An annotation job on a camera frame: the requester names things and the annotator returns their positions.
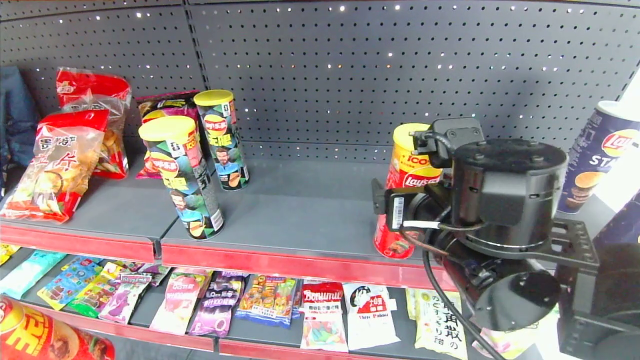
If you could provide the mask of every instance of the barcode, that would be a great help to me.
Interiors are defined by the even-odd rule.
[[[402,217],[404,212],[404,197],[396,197],[394,199],[394,213],[391,218],[391,226],[393,229],[399,229],[402,225]]]

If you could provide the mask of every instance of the yellow lid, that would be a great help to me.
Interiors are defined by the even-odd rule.
[[[234,94],[228,90],[206,90],[193,97],[193,101],[196,105],[200,106],[220,105],[225,102],[231,102],[233,99]]]
[[[429,129],[429,124],[410,122],[402,124],[394,130],[394,143],[406,150],[413,150],[413,138],[409,136],[411,131],[425,131]]]
[[[173,115],[159,117],[142,124],[138,133],[148,142],[173,141],[179,144],[189,142],[189,134],[196,129],[192,118]]]

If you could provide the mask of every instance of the blue chip can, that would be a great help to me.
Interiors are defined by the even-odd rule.
[[[640,192],[593,238],[596,248],[609,243],[640,243]]]
[[[617,101],[600,101],[569,151],[558,211],[580,211],[639,130],[640,111]]]

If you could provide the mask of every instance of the green snack packet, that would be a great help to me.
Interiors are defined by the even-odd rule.
[[[92,318],[98,317],[120,286],[118,274],[123,270],[126,269],[122,266],[107,263],[100,274],[71,300],[68,306],[82,315]]]

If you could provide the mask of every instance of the snack bag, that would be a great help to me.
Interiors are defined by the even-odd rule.
[[[406,313],[409,319],[415,321],[415,290],[405,288],[404,292],[406,294]]]
[[[18,250],[20,250],[18,245],[0,244],[0,265],[9,260]]]
[[[131,87],[119,76],[90,70],[59,67],[56,91],[62,111],[109,110],[104,141],[94,173],[124,179],[129,171],[122,131],[131,105]]]
[[[193,96],[198,92],[198,90],[193,90],[136,98],[142,124],[159,117],[172,115],[187,116],[192,118],[196,124],[195,139],[196,142],[200,142],[198,108],[195,102],[193,102]],[[151,161],[148,150],[145,154],[145,167],[138,172],[136,179],[162,179],[162,175]]]
[[[1,295],[0,329],[5,360],[115,360],[109,340]]]
[[[65,222],[76,212],[98,162],[107,110],[55,113],[42,119],[34,158],[0,215]]]
[[[253,274],[240,300],[236,318],[288,329],[296,279]]]
[[[149,329],[184,335],[198,301],[200,288],[204,286],[204,275],[174,271],[166,286],[164,300]]]
[[[445,292],[461,311],[460,294]],[[465,331],[434,290],[415,290],[415,348],[426,348],[467,360]]]
[[[342,288],[347,304],[349,350],[400,341],[391,317],[396,302],[389,298],[387,287],[347,282]]]
[[[293,307],[291,308],[291,318],[297,319],[300,317],[300,311],[302,308],[302,284],[303,281],[298,279],[295,289],[293,289]]]
[[[151,286],[156,287],[160,285],[162,280],[167,276],[167,274],[169,274],[171,268],[169,266],[144,264],[137,271],[150,274],[152,276]]]
[[[305,322],[300,348],[349,352],[342,323],[342,285],[320,282],[302,286]]]
[[[129,323],[133,309],[135,309],[138,299],[147,289],[151,278],[152,276],[149,274],[126,274],[121,272],[118,275],[120,286],[107,303],[104,304],[98,317],[117,323]]]
[[[98,317],[102,308],[120,286],[120,281],[117,278],[122,270],[124,268],[115,263],[104,265],[100,275],[96,276],[75,299],[71,300],[69,307],[82,315],[92,318]]]
[[[54,310],[59,311],[92,282],[101,270],[102,268],[91,259],[81,258],[38,290],[38,296]]]
[[[244,275],[240,272],[216,272],[209,283],[189,335],[215,334],[224,338],[229,332],[231,310],[240,299],[244,289]]]
[[[0,280],[0,293],[20,299],[44,274],[49,272],[66,254],[62,252],[36,250],[27,260],[16,266]]]

